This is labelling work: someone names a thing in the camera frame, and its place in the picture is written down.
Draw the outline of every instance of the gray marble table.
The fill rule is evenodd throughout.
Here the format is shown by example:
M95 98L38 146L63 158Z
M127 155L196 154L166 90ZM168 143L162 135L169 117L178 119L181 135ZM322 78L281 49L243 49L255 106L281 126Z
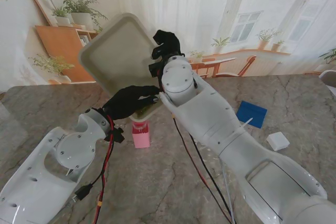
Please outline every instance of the gray marble table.
M267 108L262 129L249 126L249 132L270 148L266 137L282 131L290 145L280 153L308 170L326 189L329 200L336 203L336 98L317 77L208 81L235 110L242 100ZM0 103L0 188L49 130L56 126L72 128L81 112L102 106L107 100L107 94L95 83L10 89ZM126 139L116 144L110 159L99 223L227 223L199 180L166 108L150 118L150 148L135 149L130 121L117 123L124 127ZM182 132L197 160L187 133ZM207 148L199 147L225 191L218 158ZM106 150L107 143L98 141L97 155L82 184L98 175ZM197 164L205 174L199 160ZM230 171L228 177L238 223L261 223L244 202ZM91 223L99 190L100 184L96 184L91 194L57 223Z

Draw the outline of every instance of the black glove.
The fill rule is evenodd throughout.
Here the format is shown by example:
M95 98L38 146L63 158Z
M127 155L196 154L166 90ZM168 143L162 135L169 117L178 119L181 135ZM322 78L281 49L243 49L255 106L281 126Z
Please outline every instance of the black glove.
M156 86L129 86L119 90L105 103L103 110L113 120L127 118L136 110L157 103L159 99L155 95L159 91Z
M152 59L156 60L160 56L164 57L169 54L182 55L180 41L175 34L169 31L158 30L153 39L160 45L153 49Z

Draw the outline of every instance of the pink cup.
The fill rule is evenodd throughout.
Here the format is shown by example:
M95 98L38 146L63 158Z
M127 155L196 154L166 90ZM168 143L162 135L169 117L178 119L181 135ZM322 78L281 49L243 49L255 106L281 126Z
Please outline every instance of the pink cup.
M135 148L147 148L150 146L149 123L144 121L141 123L133 122L132 129L133 141Z

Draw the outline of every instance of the blue sponge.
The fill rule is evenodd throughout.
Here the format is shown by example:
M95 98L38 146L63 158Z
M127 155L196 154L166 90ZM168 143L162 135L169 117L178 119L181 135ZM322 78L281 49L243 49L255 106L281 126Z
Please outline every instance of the blue sponge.
M249 102L241 101L237 112L237 117L241 122L246 123L253 118L248 124L261 129L267 110Z

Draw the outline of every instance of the white tray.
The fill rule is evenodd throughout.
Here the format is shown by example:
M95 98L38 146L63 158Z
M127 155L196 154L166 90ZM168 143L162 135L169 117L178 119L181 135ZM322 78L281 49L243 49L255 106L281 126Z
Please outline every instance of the white tray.
M118 15L79 53L79 62L113 96L130 85L158 86L148 65L154 40L148 35L139 19L133 14ZM136 122L147 120L160 106L161 101L147 109L141 116L130 118Z

